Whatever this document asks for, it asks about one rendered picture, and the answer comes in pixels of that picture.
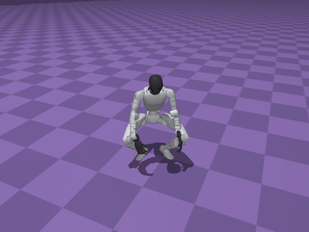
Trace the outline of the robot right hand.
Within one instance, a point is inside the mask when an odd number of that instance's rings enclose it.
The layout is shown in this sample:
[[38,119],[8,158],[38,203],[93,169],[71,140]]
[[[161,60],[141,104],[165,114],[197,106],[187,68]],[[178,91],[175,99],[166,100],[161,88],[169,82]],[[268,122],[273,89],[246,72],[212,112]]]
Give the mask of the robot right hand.
[[[137,153],[138,154],[146,154],[146,153],[144,153],[144,152],[147,152],[144,148],[143,148],[143,146],[145,146],[145,147],[148,147],[148,146],[146,146],[145,144],[143,144],[139,139],[139,136],[138,136],[138,134],[136,133],[136,139],[135,140],[133,140],[134,142],[135,142],[135,148],[136,148],[136,151],[137,151]],[[144,152],[143,152],[144,151]]]

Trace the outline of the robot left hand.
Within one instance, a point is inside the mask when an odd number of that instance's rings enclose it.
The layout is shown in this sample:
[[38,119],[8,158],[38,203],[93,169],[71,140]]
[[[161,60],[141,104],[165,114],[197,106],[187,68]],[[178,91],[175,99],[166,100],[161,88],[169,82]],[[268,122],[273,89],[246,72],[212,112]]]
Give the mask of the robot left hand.
[[177,150],[177,152],[180,152],[181,149],[182,149],[183,141],[181,140],[181,132],[178,130],[176,133],[177,133],[177,137],[179,138],[179,145],[178,145],[178,147],[180,147],[180,149]]

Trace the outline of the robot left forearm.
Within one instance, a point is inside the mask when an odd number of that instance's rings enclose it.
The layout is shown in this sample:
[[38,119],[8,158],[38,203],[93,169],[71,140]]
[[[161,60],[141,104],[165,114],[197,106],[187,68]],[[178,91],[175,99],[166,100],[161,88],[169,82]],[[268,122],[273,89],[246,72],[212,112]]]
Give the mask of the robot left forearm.
[[[172,120],[173,120],[173,123],[174,123],[174,128],[175,128],[175,133],[177,132],[177,131],[180,131],[181,133],[182,133],[182,131],[181,131],[181,124],[180,124],[180,117],[179,117],[179,112],[178,112],[178,110],[177,110],[177,117],[174,117]],[[176,133],[177,134],[177,133]]]

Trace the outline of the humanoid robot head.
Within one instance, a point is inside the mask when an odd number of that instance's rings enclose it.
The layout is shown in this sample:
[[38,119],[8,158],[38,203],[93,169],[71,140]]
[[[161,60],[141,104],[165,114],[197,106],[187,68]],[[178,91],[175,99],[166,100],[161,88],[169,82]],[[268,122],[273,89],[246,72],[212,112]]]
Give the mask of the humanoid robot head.
[[163,87],[163,81],[160,75],[152,75],[149,78],[149,87],[148,90],[151,90],[150,93],[153,95],[157,95],[160,93]]

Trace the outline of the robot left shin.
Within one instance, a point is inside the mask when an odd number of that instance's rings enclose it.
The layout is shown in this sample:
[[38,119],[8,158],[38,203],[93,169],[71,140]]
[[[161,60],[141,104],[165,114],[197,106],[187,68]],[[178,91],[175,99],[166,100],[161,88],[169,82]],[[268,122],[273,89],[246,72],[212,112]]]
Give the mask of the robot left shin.
[[[189,138],[189,136],[188,136],[188,138]],[[172,149],[172,148],[178,148],[178,145],[179,145],[179,142],[177,141],[177,137],[174,137],[168,144],[163,146],[163,150]],[[182,146],[183,145],[185,145],[185,143],[183,143]]]

